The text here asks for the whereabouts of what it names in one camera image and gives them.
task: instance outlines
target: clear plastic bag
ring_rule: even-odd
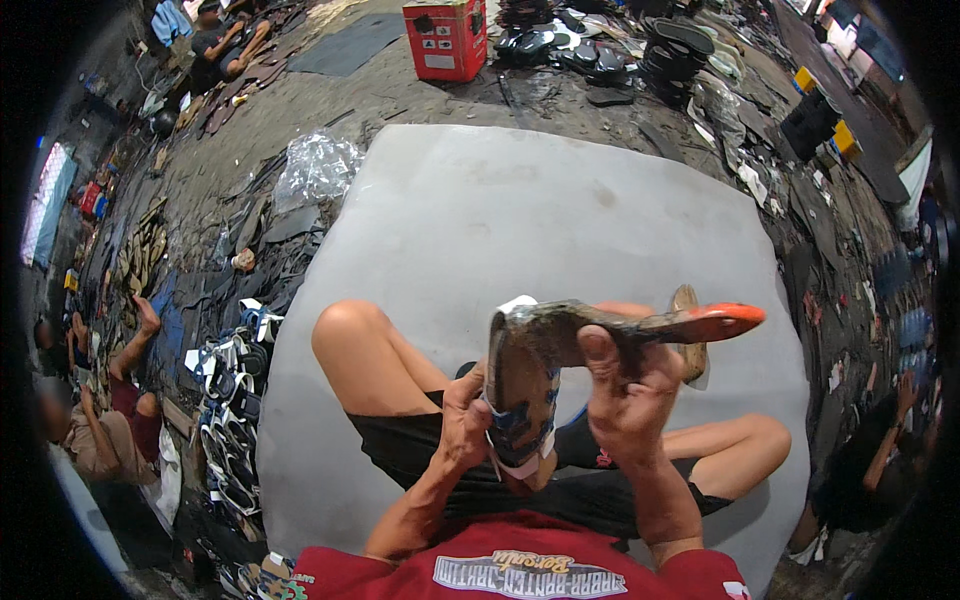
[[[703,107],[714,130],[723,139],[727,166],[736,173],[739,163],[736,149],[747,136],[747,127],[740,122],[740,116],[737,113],[740,100],[726,84],[709,73],[701,71],[694,79],[697,82],[693,86],[694,102]]]
[[[274,213],[329,200],[339,205],[363,161],[363,153],[346,140],[318,129],[287,145],[287,167],[274,188]]]

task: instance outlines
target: black rubber sheet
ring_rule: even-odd
[[[405,33],[402,14],[368,14],[291,58],[287,70],[346,77]]]

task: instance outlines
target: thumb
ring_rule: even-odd
[[[577,342],[593,376],[593,395],[614,397],[620,388],[620,355],[610,333],[599,325],[586,325]]]
[[[480,367],[481,364],[477,363],[466,375],[450,382],[450,387],[444,392],[444,405],[467,410],[470,401],[477,397],[483,386],[484,370]]]

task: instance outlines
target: white foam sheet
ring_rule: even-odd
[[[360,451],[310,349],[332,302],[379,304],[454,373],[485,352],[494,308],[520,294],[665,311],[682,283],[703,303],[767,311],[754,331],[708,346],[707,373],[683,386],[668,423],[757,412],[793,434],[767,482],[704,522],[707,545],[736,559],[759,596],[803,509],[809,467],[801,346],[755,202],[677,162],[500,128],[391,125],[374,140],[276,342],[257,448],[271,549],[358,552],[401,494]],[[585,370],[564,370],[559,422],[588,384]]]

